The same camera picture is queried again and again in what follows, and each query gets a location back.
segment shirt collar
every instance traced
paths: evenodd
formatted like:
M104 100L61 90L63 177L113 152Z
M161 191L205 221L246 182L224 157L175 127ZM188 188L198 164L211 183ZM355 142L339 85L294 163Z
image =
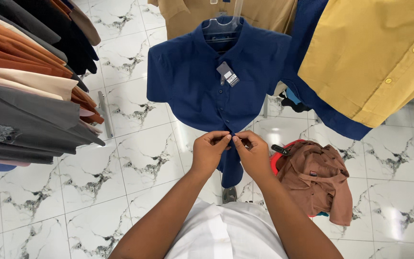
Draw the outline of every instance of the shirt collar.
M217 21L221 24L227 24L232 20L233 16L220 16L217 17ZM202 28L205 28L209 25L210 20L203 21L192 33L191 36L193 38L194 43L196 44L199 52L205 56L211 58L229 58L233 59L239 55L239 53L244 48L245 42L247 41L247 37L250 33L252 27L244 18L240 18L239 22L242 24L241 34L236 42L236 44L229 49L224 54L218 54L209 44L206 43L204 39L204 33L202 32Z

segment navy blue shirt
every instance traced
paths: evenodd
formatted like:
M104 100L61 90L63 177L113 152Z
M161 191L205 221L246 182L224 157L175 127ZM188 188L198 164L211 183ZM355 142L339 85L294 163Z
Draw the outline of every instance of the navy blue shirt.
M221 24L232 17L219 17ZM193 32L149 49L147 98L169 103L175 116L198 130L239 132L259 114L266 94L273 95L284 68L291 37L250 26L243 18L237 42L224 54L206 43L202 22ZM239 78L231 87L222 86L216 68L226 62ZM218 170L222 186L229 188L242 179L239 155L223 152Z
M305 58L312 36L316 30L328 0L299 0L292 29L292 42L285 60L285 69L281 77L296 97L319 115L325 126L339 134L354 139L362 139L372 128L351 120L333 109L299 76L298 70Z

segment hand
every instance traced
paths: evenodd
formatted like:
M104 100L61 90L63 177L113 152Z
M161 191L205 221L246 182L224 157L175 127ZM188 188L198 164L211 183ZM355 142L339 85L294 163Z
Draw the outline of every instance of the hand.
M247 130L236 133L233 141L244 170L253 180L272 174L268 144L260 136Z
M211 131L194 141L193 165L190 171L210 177L220 163L221 153L228 150L229 131Z

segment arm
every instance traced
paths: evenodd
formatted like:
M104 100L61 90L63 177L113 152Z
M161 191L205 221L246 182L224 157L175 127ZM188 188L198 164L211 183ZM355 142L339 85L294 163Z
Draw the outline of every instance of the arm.
M251 131L236 133L233 141L245 171L263 193L287 256L290 259L342 259L335 245L298 207L274 176L269 163L268 144Z
M230 139L227 131L212 131L196 139L191 169L130 228L109 259L163 258Z

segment white marble floor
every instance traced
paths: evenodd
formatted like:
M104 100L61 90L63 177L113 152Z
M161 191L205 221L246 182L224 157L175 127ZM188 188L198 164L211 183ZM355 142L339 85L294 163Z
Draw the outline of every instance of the white marble floor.
M124 233L186 173L195 138L165 104L146 99L148 49L166 39L158 8L146 0L76 0L97 27L98 73L84 83L106 95L114 138L80 147L53 165L31 165L0 175L0 259L106 258ZM344 157L353 197L350 227L314 222L346 259L414 258L414 114L405 107L362 141L344 138L313 112L282 108L269 98L269 116L247 126L269 145L298 138L331 144ZM221 203L216 171L199 197ZM266 208L244 173L239 201Z

